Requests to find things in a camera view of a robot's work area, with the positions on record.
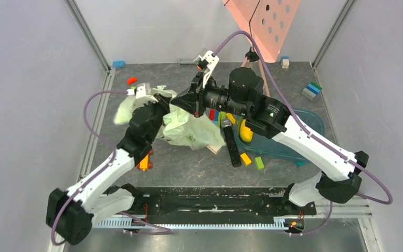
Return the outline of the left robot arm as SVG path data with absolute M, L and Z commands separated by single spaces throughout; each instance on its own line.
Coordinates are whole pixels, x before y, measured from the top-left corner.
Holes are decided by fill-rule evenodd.
M 143 209 L 144 200 L 125 188 L 107 196 L 104 192 L 151 151 L 163 117 L 170 112 L 170 98 L 161 94 L 155 94 L 154 98 L 155 101 L 134 110 L 124 137 L 103 163 L 66 190 L 57 188 L 50 193 L 46 224 L 51 227 L 54 245 L 61 244 L 56 235 L 76 245 L 101 221 L 125 210 L 137 214 Z

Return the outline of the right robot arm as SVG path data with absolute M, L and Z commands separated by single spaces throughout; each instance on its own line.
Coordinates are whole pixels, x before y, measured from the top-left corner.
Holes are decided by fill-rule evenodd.
M 357 154 L 341 150 L 304 123 L 281 101 L 263 94 L 263 79 L 246 67 L 234 69 L 228 87 L 217 87 L 212 77 L 200 71 L 190 87 L 171 100 L 171 104 L 200 117 L 207 108 L 246 120 L 255 134 L 281 143 L 315 164 L 321 172 L 302 182 L 288 186 L 282 208 L 296 214 L 315 200 L 327 199 L 345 204 L 359 192 L 362 178 Z

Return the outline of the yellow fake mango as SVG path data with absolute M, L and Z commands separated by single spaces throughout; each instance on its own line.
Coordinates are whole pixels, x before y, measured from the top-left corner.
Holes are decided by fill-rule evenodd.
M 243 119 L 239 125 L 239 137 L 243 142 L 249 143 L 252 141 L 253 132 L 246 126 L 246 119 Z

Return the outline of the green avocado plastic bag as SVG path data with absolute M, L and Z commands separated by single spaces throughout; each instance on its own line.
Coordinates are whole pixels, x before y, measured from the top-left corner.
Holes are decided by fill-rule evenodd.
M 168 98 L 177 96 L 177 92 L 166 89 L 165 85 L 151 87 L 151 89 L 153 95 L 158 93 Z M 163 124 L 158 130 L 157 139 L 171 145 L 187 146 L 192 150 L 202 149 L 208 145 L 226 145 L 220 129 L 206 115 L 196 118 L 177 106 L 170 104 L 169 107 L 170 113 L 163 117 Z M 133 111 L 137 108 L 134 108 L 126 97 L 118 106 L 113 123 L 115 125 L 128 124 L 132 119 Z

